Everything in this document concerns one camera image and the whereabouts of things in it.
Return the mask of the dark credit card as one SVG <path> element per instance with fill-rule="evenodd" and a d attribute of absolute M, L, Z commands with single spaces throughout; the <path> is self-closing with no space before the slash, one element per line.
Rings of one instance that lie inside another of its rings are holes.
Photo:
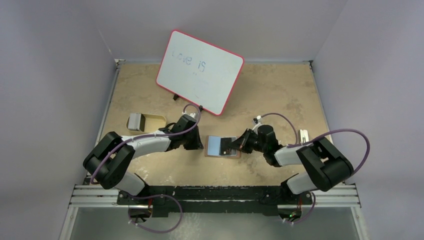
<path fill-rule="evenodd" d="M 220 148 L 221 147 L 231 147 L 230 145 L 231 145 L 231 143 L 233 142 L 233 141 L 235 141 L 237 138 L 236 137 L 222 137 L 221 139 L 220 139 Z"/>
<path fill-rule="evenodd" d="M 236 156 L 237 151 L 229 146 L 222 146 L 220 148 L 220 155 L 221 156 Z"/>

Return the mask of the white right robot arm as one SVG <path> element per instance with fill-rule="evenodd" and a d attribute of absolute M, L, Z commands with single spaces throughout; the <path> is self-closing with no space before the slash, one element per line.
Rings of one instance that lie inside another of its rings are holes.
<path fill-rule="evenodd" d="M 294 203 L 304 192 L 327 192 L 354 173 L 350 161 L 327 138 L 321 137 L 303 146 L 283 146 L 270 125 L 261 125 L 256 130 L 248 128 L 228 146 L 246 154 L 260 152 L 273 167 L 302 165 L 303 173 L 282 183 L 280 196 L 288 204 Z"/>

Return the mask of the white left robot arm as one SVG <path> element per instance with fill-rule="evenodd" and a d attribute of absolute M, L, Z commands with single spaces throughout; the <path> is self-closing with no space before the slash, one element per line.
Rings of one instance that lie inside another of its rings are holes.
<path fill-rule="evenodd" d="M 82 165 L 91 174 L 91 182 L 105 190 L 116 188 L 129 193 L 138 205 L 146 203 L 149 191 L 145 181 L 129 172 L 132 160 L 152 153 L 169 152 L 179 147 L 202 150 L 197 113 L 185 113 L 171 128 L 163 127 L 152 133 L 121 136 L 108 132 L 84 159 Z"/>

